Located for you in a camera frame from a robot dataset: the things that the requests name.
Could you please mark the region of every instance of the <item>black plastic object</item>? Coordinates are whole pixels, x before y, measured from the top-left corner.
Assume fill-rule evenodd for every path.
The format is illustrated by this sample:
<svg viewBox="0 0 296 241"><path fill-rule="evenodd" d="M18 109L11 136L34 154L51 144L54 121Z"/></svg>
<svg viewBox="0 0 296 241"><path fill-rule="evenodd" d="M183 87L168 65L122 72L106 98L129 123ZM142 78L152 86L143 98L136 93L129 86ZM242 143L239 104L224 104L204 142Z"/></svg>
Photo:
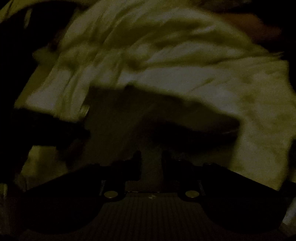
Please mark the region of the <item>black plastic object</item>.
<svg viewBox="0 0 296 241"><path fill-rule="evenodd" d="M198 202L207 216L225 229L238 233L263 233L279 228L287 211L280 192L245 178L217 164L197 167L162 156L164 177L180 183L178 195ZM197 191L198 197L186 196Z"/></svg>
<svg viewBox="0 0 296 241"><path fill-rule="evenodd" d="M4 144L0 148L0 182L3 183L10 183L15 173L21 171L33 145L56 146L62 150L75 139L90 137L90 132L80 123L61 121L26 109L13 109L7 119L6 134L1 136Z"/></svg>
<svg viewBox="0 0 296 241"><path fill-rule="evenodd" d="M125 197L125 182L139 180L141 153L116 165L90 164L26 191L21 199L26 228L45 234L75 231L97 216L105 202ZM105 195L112 191L116 196Z"/></svg>

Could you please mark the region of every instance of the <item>black bracket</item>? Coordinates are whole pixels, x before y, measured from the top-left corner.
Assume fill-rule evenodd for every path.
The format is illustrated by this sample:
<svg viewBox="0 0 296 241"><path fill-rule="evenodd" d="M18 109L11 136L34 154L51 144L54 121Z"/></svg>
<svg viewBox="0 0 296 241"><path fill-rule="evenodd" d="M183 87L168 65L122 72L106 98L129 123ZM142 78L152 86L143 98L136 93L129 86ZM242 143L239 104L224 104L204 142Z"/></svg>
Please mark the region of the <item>black bracket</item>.
<svg viewBox="0 0 296 241"><path fill-rule="evenodd" d="M122 200L125 182L141 177L141 152L111 166L90 164L26 191L20 201L26 228L45 234L75 231L95 218L103 204Z"/></svg>
<svg viewBox="0 0 296 241"><path fill-rule="evenodd" d="M243 177L217 164L194 166L162 156L166 180L179 182L178 196L198 202L207 216L225 229L238 233L263 233L279 228L287 211L281 192Z"/></svg>

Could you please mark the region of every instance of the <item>metal screw head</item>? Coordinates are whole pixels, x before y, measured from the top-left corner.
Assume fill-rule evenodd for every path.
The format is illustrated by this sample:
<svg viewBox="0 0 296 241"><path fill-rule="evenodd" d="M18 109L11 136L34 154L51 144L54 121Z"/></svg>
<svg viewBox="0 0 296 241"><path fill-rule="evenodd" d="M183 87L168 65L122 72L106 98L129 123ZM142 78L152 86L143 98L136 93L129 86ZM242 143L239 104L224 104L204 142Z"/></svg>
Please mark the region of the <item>metal screw head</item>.
<svg viewBox="0 0 296 241"><path fill-rule="evenodd" d="M107 192L105 192L104 193L104 196L106 197L106 198L115 198L115 197L117 197L118 196L118 192L115 192L115 191L107 191Z"/></svg>
<svg viewBox="0 0 296 241"><path fill-rule="evenodd" d="M190 198L196 198L200 195L200 193L197 191L194 191L194 190L190 190L190 191L185 192L185 195Z"/></svg>

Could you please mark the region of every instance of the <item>white blanket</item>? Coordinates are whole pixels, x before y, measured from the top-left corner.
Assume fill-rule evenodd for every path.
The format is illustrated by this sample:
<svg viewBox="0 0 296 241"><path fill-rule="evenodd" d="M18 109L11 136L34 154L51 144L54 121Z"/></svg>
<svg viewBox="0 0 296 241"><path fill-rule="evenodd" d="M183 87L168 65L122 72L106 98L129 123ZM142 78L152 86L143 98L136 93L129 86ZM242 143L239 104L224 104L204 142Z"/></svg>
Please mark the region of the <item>white blanket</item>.
<svg viewBox="0 0 296 241"><path fill-rule="evenodd" d="M169 0L101 0L78 17L27 108L76 121L89 86L127 84L241 120L229 169L279 189L296 134L288 63L214 15Z"/></svg>

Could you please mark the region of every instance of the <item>ribbed surface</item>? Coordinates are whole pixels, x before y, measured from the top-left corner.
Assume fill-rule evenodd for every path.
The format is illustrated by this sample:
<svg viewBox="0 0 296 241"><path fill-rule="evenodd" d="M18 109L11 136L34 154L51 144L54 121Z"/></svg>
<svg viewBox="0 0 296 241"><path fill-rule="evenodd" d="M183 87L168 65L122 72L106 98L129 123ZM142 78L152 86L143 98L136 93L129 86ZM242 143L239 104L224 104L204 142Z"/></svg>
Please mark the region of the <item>ribbed surface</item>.
<svg viewBox="0 0 296 241"><path fill-rule="evenodd" d="M260 235L236 234L212 223L199 204L180 200L176 194L129 193L119 202L107 203L84 228L62 235L43 235L27 230L25 240L284 240L273 231Z"/></svg>

